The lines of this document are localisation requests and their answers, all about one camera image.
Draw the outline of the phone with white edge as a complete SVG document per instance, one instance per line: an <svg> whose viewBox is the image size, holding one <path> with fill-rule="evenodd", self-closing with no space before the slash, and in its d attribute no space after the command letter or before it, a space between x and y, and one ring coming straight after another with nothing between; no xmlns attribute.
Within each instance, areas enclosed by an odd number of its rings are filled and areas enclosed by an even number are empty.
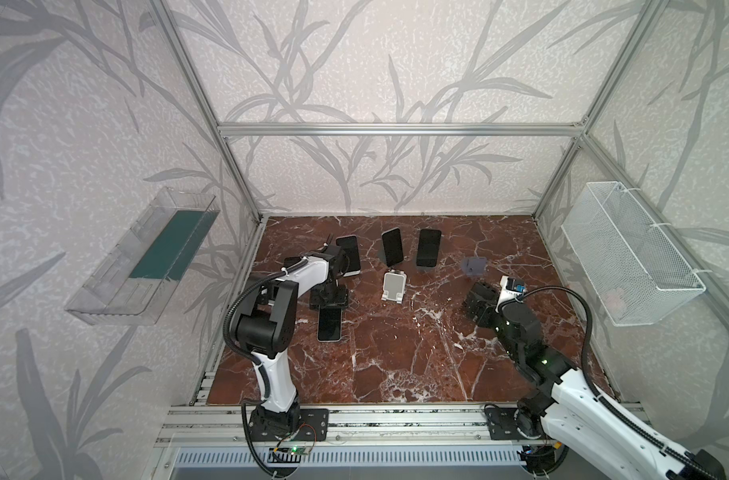
<svg viewBox="0 0 729 480"><path fill-rule="evenodd" d="M362 272L362 260L360 260L360 248L358 238L355 235L348 235L336 239L336 245L342 248L346 261L344 261L344 277L350 277Z"/></svg>

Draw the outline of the white silver phone stand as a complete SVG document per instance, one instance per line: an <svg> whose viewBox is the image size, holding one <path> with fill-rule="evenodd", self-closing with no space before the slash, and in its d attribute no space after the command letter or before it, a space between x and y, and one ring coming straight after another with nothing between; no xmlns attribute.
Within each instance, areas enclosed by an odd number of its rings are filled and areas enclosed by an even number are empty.
<svg viewBox="0 0 729 480"><path fill-rule="evenodd" d="M402 304L406 288L406 274L402 271L391 270L384 274L383 291L381 299Z"/></svg>

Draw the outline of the grey purple phone stand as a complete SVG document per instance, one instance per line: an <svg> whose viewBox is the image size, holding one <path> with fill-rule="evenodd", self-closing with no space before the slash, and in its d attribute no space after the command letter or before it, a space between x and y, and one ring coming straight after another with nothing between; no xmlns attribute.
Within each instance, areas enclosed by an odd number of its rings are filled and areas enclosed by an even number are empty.
<svg viewBox="0 0 729 480"><path fill-rule="evenodd" d="M487 259L484 257L468 257L462 260L461 270L469 278L484 277Z"/></svg>

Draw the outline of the black phone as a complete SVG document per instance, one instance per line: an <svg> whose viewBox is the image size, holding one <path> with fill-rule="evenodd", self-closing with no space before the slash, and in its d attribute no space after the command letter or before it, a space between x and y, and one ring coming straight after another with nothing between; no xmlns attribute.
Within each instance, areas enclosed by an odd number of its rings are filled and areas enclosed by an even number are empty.
<svg viewBox="0 0 729 480"><path fill-rule="evenodd" d="M418 248L415 256L417 267L434 268L438 262L442 232L437 229L422 229L418 235Z"/></svg>
<svg viewBox="0 0 729 480"><path fill-rule="evenodd" d="M402 236L399 228L392 228L381 234L384 262L394 267L404 260Z"/></svg>

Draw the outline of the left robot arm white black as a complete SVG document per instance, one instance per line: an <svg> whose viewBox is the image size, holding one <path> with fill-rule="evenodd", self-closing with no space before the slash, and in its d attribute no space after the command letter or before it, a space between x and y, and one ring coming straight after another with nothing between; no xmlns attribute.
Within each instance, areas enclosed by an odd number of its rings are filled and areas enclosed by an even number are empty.
<svg viewBox="0 0 729 480"><path fill-rule="evenodd" d="M338 278L350 266L342 250L290 257L280 270L256 277L228 309L222 337L228 349L254 366L260 401L256 422L283 430L300 424L298 390L292 382L288 347L298 316L298 299L310 296L310 309L342 316L348 290Z"/></svg>

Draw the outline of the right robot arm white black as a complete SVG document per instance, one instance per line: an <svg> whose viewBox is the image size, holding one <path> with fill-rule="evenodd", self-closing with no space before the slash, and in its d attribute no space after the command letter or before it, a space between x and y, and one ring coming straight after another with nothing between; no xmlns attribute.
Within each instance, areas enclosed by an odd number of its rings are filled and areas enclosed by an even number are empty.
<svg viewBox="0 0 729 480"><path fill-rule="evenodd" d="M546 436L575 452L610 479L723 479L721 463L705 450L693 453L630 414L592 380L589 346L593 317L587 302L571 289L586 326L580 362L574 364L547 345L541 323L526 305L524 284L504 276L498 286L475 282L464 312L477 326L494 331L517 372L533 387L516 412L485 414L489 425L511 426L521 436Z"/></svg>

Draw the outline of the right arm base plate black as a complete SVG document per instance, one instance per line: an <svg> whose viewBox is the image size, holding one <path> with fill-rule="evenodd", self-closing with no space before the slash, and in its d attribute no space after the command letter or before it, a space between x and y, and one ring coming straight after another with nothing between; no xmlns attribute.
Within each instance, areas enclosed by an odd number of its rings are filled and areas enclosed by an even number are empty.
<svg viewBox="0 0 729 480"><path fill-rule="evenodd" d="M486 404L483 415L492 440L538 440L543 436L539 420L526 410Z"/></svg>

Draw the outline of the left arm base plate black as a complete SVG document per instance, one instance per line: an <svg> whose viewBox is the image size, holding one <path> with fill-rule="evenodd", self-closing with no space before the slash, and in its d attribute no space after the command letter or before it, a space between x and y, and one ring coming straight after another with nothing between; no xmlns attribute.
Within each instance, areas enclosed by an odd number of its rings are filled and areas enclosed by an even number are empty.
<svg viewBox="0 0 729 480"><path fill-rule="evenodd" d="M258 407L248 417L248 434L252 441L268 442L290 438L294 441L324 441L328 435L330 410L298 408L272 412Z"/></svg>

